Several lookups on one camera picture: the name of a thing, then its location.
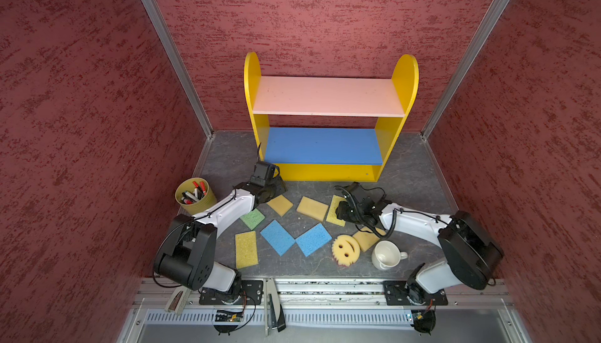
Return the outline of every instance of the green sponge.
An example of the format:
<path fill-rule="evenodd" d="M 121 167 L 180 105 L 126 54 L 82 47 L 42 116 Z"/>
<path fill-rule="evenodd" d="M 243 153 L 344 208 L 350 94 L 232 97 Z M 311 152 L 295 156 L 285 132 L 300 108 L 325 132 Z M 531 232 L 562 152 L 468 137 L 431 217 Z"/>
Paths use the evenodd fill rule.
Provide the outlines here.
<path fill-rule="evenodd" d="M 240 217 L 240 220 L 244 222 L 250 229 L 255 229 L 259 223 L 261 223 L 265 219 L 265 215 L 263 215 L 259 210 L 254 209 L 248 214 L 245 214 Z"/>

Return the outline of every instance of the yellow sponge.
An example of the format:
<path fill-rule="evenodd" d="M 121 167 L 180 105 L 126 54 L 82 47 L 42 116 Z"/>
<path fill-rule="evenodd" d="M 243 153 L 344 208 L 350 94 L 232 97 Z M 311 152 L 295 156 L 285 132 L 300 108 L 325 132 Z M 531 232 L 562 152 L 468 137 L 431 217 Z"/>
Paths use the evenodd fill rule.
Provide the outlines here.
<path fill-rule="evenodd" d="M 274 209 L 275 212 L 278 213 L 279 216 L 284 216 L 288 210 L 292 207 L 292 202 L 290 202 L 286 197 L 279 195 L 274 199 L 270 200 L 267 203 L 267 206 Z"/>
<path fill-rule="evenodd" d="M 386 231 L 383 231 L 379 228 L 376 228 L 376 229 L 378 230 L 379 234 L 381 234 L 381 235 L 386 234 Z M 380 238 L 378 236 L 376 236 L 375 234 L 373 234 L 369 228 L 363 227 L 361 230 L 369 231 L 369 232 L 358 231 L 356 234 L 353 235 L 353 237 L 359 243 L 359 247 L 361 247 L 362 251 L 370 249 L 373 246 L 373 244 L 375 244 L 376 242 L 378 242 L 378 240 L 380 240 Z"/>
<path fill-rule="evenodd" d="M 338 208 L 338 205 L 341 201 L 344 201 L 344 197 L 332 196 L 332 202 L 330 203 L 330 210 L 327 211 L 326 221 L 344 227 L 346 221 L 338 219 L 338 217 L 336 216 L 336 209 Z"/>
<path fill-rule="evenodd" d="M 296 211 L 313 219 L 323 221 L 323 218 L 326 217 L 327 205 L 314 199 L 303 197 Z"/>
<path fill-rule="evenodd" d="M 255 231 L 236 235 L 236 268 L 259 264 L 257 233 Z"/>
<path fill-rule="evenodd" d="M 332 244 L 332 254 L 339 265 L 350 266 L 359 259 L 359 243 L 349 235 L 336 237 Z"/>

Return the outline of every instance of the pink shelf board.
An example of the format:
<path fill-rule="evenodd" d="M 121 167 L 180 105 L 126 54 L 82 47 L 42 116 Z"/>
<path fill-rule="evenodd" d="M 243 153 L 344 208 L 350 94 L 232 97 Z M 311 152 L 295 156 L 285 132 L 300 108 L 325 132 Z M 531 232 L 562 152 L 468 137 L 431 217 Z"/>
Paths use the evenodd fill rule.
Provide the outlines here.
<path fill-rule="evenodd" d="M 256 114 L 404 117 L 391 80 L 262 76 Z"/>

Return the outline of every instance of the pen holder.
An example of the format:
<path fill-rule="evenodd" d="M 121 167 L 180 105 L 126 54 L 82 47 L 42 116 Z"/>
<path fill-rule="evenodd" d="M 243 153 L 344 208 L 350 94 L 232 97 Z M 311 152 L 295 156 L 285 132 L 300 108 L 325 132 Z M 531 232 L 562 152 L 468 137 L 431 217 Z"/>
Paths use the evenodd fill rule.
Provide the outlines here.
<path fill-rule="evenodd" d="M 190 193 L 193 194 L 194 188 L 195 188 L 193 181 L 196 181 L 196 183 L 198 185 L 200 185 L 201 182 L 204 182 L 204 186 L 207 188 L 207 194 L 199 202 L 196 202 L 195 204 L 191 204 L 191 205 L 183 204 L 182 203 L 182 193 L 184 191 L 189 191 Z M 181 207 L 184 208 L 184 210 L 189 212 L 190 215 L 194 215 L 194 214 L 198 214 L 199 212 L 203 212 L 203 211 L 213 207 L 217 203 L 217 199 L 215 198 L 215 195 L 213 194 L 213 190 L 211 189 L 211 186 L 208 184 L 208 182 L 205 179 L 202 179 L 200 177 L 194 177 L 194 178 L 191 178 L 191 179 L 188 179 L 188 180 L 182 182 L 180 184 L 180 186 L 178 186 L 176 189 L 176 201 L 178 204 L 180 204 Z"/>

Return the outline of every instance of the textured wallpaper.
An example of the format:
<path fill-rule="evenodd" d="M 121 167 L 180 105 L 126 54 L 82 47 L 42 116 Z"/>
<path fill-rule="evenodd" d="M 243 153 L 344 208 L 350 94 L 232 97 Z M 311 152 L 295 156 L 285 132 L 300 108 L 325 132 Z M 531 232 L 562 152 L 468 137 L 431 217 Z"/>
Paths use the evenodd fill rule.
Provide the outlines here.
<path fill-rule="evenodd" d="M 0 23 L 0 340 L 113 343 L 202 131 L 139 0 Z"/>
<path fill-rule="evenodd" d="M 492 0 L 157 0 L 215 129 L 251 129 L 244 58 L 264 75 L 390 78 L 419 63 L 405 130 L 423 128 Z M 271 125 L 373 127 L 356 117 L 270 117 Z"/>
<path fill-rule="evenodd" d="M 601 0 L 511 0 L 430 142 L 535 342 L 601 339 Z"/>

